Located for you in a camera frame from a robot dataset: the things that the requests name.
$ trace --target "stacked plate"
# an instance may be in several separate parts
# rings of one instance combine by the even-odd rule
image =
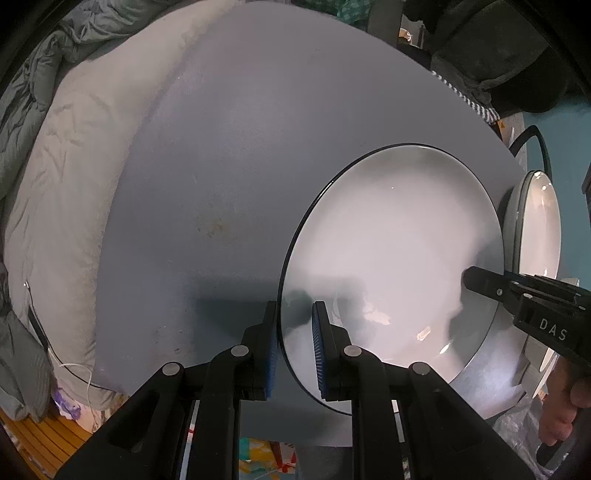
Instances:
[[[548,176],[531,171],[509,198],[503,225],[505,269],[526,275],[556,278],[560,260],[560,211]],[[534,397],[554,368],[557,355],[529,337],[525,356],[530,361],[521,384]]]

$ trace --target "gray table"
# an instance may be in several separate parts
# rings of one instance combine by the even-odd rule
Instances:
[[[129,152],[100,258],[93,379],[132,394],[168,361],[209,361],[277,297],[304,213],[342,168],[399,143],[464,162],[498,212],[522,171],[451,90],[376,38],[296,7],[253,3],[199,41]],[[517,402],[524,336],[502,309],[453,381],[487,417]],[[350,445],[350,417],[309,397],[282,359],[242,435]]]

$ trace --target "black cable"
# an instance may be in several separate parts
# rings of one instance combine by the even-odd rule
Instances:
[[[39,341],[43,345],[43,348],[46,350],[47,354],[49,355],[49,349],[51,349],[51,353],[53,354],[54,357],[56,357],[56,360],[61,364],[60,367],[68,370],[69,373],[71,373],[74,377],[76,377],[81,382],[84,382],[86,385],[90,385],[91,387],[98,388],[99,390],[105,390],[107,392],[111,392],[112,390],[109,388],[99,387],[98,385],[95,385],[94,383],[89,382],[88,380],[84,380],[83,378],[76,375],[66,365],[64,365],[64,363],[68,363],[68,362],[62,362],[61,358],[59,358],[57,356],[56,351],[54,350],[53,346],[51,345],[51,342],[49,341],[49,337],[45,333],[45,329],[43,328],[43,325],[39,321],[39,317],[37,316],[37,312],[35,311],[35,307],[33,306],[33,294],[31,293],[31,287],[29,286],[28,282],[25,283],[25,287],[27,288],[27,290],[29,292],[29,299],[31,300],[31,306],[29,307],[29,313],[28,313],[29,322],[31,322],[33,329],[35,330],[35,333],[39,337]]]
[[[550,155],[548,153],[548,148],[546,147],[544,137],[542,136],[542,133],[540,132],[540,129],[537,126],[530,125],[525,130],[523,130],[521,135],[519,135],[509,147],[509,151],[514,157],[516,157],[519,153],[519,150],[521,150],[521,147],[523,147],[531,137],[536,137],[538,139],[538,143],[540,144],[540,150],[542,151],[542,161],[544,162],[544,173],[548,175],[548,178],[550,179],[550,181],[552,181],[552,166],[550,165]]]

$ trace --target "ceramic plate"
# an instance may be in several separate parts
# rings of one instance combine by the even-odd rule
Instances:
[[[542,171],[531,171],[509,198],[503,240],[505,268],[556,278],[560,260],[560,211],[554,187]]]
[[[310,310],[323,300],[353,343],[451,381],[497,307],[463,287],[471,265],[502,273],[503,244],[489,196],[459,160],[399,145],[353,163],[310,208],[284,267],[280,328],[293,374],[320,399]]]

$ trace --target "finger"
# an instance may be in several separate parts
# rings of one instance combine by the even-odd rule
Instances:
[[[573,431],[570,423],[563,423],[560,420],[548,421],[540,427],[540,431],[547,433],[548,439],[566,440]]]
[[[576,416],[577,407],[571,403],[569,394],[567,392],[555,392],[544,399],[540,422],[560,420],[563,423],[572,423]]]
[[[580,408],[591,407],[591,377],[581,378],[575,382],[570,391],[570,401]]]
[[[538,431],[538,437],[540,438],[540,440],[542,442],[544,442],[549,447],[552,447],[552,445],[558,441],[558,438],[556,438],[553,434],[551,434],[550,431],[548,430],[548,428],[546,428],[546,426],[542,425],[542,424],[540,424],[540,429]]]
[[[567,391],[570,386],[570,368],[569,361],[566,358],[559,357],[552,373],[546,381],[548,394]]]

